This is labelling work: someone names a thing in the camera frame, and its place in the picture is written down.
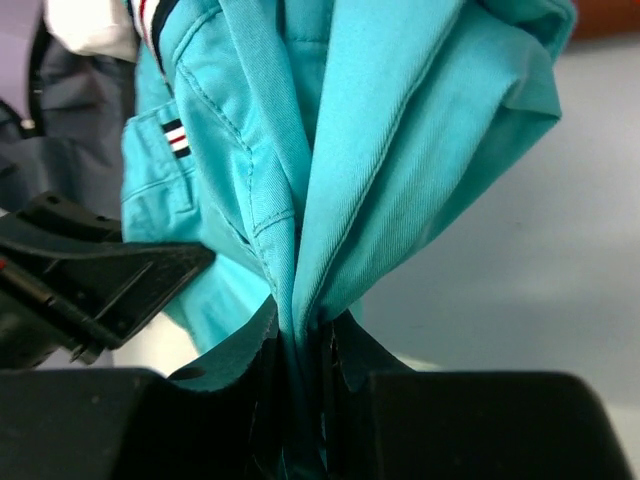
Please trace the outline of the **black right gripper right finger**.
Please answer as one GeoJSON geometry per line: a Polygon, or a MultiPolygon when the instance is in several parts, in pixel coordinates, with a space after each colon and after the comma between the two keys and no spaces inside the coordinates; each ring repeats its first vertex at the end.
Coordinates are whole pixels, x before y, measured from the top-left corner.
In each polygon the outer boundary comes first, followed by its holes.
{"type": "Polygon", "coordinates": [[[605,409],[557,372],[418,372],[344,313],[323,329],[332,479],[629,479],[605,409]]]}

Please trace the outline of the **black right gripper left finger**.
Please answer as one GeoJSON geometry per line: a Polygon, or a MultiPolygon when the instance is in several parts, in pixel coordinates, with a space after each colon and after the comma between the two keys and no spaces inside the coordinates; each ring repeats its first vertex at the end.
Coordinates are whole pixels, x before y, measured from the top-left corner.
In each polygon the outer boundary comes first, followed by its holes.
{"type": "Polygon", "coordinates": [[[215,348],[151,370],[1,377],[5,479],[275,479],[281,458],[277,306],[215,348]]]}

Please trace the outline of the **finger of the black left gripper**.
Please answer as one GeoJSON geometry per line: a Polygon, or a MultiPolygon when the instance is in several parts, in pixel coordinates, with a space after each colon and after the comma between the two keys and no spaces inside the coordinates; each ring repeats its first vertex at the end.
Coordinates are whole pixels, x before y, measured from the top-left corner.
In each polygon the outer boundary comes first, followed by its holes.
{"type": "Polygon", "coordinates": [[[1,217],[1,362],[121,348],[215,259],[197,243],[126,243],[121,225],[53,193],[1,217]]]}

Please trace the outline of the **pink and teal suitcase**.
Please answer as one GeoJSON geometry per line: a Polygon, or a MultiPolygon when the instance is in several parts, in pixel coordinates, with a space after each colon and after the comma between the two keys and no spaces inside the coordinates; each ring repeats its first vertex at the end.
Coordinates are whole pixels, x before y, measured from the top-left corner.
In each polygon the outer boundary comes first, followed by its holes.
{"type": "Polygon", "coordinates": [[[52,192],[121,216],[121,135],[134,113],[134,66],[68,51],[40,24],[27,76],[28,115],[1,105],[1,208],[52,192]]]}

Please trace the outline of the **white drawstring bag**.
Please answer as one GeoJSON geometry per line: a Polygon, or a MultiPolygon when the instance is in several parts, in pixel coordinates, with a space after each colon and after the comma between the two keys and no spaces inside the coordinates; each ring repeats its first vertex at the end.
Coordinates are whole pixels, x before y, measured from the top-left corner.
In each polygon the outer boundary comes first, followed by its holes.
{"type": "Polygon", "coordinates": [[[121,1],[46,0],[43,4],[47,31],[70,52],[136,62],[137,34],[121,1]]]}

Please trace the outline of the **teal shorts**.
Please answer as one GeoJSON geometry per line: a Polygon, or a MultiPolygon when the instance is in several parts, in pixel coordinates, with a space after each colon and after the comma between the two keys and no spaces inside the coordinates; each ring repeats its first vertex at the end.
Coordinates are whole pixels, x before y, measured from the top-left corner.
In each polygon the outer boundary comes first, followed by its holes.
{"type": "Polygon", "coordinates": [[[561,115],[569,1],[128,1],[129,242],[216,264],[169,307],[200,349],[272,295],[287,479],[324,472],[323,323],[441,234],[561,115]]]}

